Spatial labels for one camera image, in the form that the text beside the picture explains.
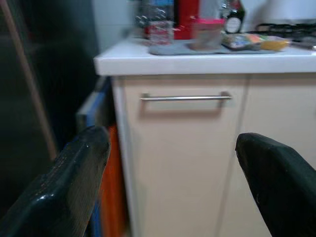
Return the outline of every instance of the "refrigerator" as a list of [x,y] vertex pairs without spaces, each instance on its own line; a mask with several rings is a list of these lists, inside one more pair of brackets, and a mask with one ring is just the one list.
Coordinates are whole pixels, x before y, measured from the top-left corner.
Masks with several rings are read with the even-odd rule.
[[0,0],[0,218],[76,135],[97,81],[91,0]]

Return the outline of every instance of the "kitchen counter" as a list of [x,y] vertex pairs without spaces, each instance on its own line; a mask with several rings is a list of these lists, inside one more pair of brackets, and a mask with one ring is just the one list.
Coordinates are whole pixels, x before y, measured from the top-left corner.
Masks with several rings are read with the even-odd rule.
[[316,72],[316,52],[288,47],[273,54],[156,56],[147,40],[127,39],[94,58],[97,74],[245,74]]

